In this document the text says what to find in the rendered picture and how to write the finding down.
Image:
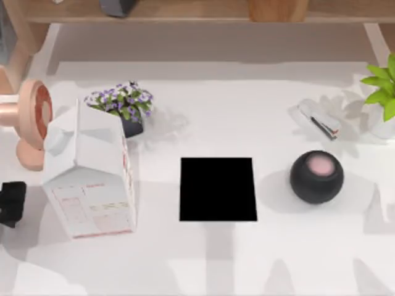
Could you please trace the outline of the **purple flower plant pot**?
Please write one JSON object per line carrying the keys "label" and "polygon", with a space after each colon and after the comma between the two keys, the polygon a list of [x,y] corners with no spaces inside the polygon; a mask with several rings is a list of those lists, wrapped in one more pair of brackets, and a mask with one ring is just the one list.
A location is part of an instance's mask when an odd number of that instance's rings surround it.
{"label": "purple flower plant pot", "polygon": [[113,88],[93,91],[84,97],[89,107],[121,119],[126,138],[144,131],[143,119],[151,115],[154,96],[135,81],[118,83]]}

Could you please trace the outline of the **black round speaker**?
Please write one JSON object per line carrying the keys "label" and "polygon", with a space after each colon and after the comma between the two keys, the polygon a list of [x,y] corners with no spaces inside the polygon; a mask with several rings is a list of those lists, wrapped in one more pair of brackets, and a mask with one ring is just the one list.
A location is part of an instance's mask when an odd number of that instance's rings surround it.
{"label": "black round speaker", "polygon": [[333,200],[344,183],[344,170],[339,160],[323,150],[310,150],[292,164],[289,182],[293,192],[308,204]]}

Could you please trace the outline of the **flat black square mat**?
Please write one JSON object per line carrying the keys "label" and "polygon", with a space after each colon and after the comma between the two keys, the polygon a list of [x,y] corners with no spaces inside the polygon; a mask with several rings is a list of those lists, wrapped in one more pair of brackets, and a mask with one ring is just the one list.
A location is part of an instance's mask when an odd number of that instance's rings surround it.
{"label": "flat black square mat", "polygon": [[180,221],[257,221],[250,157],[183,157],[180,162]]}

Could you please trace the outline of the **pink desk fan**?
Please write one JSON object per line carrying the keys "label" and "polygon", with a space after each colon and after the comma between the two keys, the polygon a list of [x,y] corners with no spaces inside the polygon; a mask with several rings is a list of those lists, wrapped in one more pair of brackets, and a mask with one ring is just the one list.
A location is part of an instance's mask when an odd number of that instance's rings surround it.
{"label": "pink desk fan", "polygon": [[40,80],[25,80],[17,102],[0,103],[0,126],[13,127],[18,134],[15,153],[25,169],[43,169],[44,140],[52,119],[51,96]]}

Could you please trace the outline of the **white stapler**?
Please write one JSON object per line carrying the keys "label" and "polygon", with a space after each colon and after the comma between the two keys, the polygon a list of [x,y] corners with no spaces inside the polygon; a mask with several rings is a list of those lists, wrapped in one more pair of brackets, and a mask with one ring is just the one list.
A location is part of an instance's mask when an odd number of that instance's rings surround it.
{"label": "white stapler", "polygon": [[321,130],[331,141],[337,139],[341,124],[340,121],[325,113],[323,110],[301,103],[297,106],[299,111]]}

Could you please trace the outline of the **white milk carton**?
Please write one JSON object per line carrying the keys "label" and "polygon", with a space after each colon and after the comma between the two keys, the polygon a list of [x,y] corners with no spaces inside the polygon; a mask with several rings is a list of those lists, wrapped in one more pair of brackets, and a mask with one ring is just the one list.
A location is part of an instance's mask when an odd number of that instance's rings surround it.
{"label": "white milk carton", "polygon": [[120,118],[77,101],[50,122],[43,189],[73,239],[134,232],[137,207]]}

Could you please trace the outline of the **dark grey object on shelf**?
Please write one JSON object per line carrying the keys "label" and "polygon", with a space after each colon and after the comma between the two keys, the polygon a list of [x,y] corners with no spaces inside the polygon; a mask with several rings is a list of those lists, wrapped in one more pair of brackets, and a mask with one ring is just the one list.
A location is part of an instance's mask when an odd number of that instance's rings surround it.
{"label": "dark grey object on shelf", "polygon": [[99,0],[103,13],[110,17],[125,18],[139,0]]}

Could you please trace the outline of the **green leafy plant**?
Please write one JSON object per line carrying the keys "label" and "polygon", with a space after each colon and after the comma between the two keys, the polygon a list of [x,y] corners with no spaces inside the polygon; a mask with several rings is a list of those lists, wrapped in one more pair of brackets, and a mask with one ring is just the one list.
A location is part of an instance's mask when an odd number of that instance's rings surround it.
{"label": "green leafy plant", "polygon": [[364,104],[379,104],[383,109],[383,121],[395,118],[395,52],[389,54],[385,67],[367,65],[371,76],[362,78],[361,83],[374,86],[376,90]]}

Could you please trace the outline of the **wooden shelf unit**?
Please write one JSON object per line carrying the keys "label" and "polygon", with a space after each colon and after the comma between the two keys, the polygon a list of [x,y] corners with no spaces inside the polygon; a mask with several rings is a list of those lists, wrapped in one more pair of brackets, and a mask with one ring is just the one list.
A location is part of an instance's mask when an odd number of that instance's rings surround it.
{"label": "wooden shelf unit", "polygon": [[[7,65],[0,64],[0,94],[19,90],[30,57],[51,23],[116,22],[99,0],[3,0],[18,37]],[[275,23],[378,23],[395,52],[395,0],[138,0],[123,22],[247,21]]]}

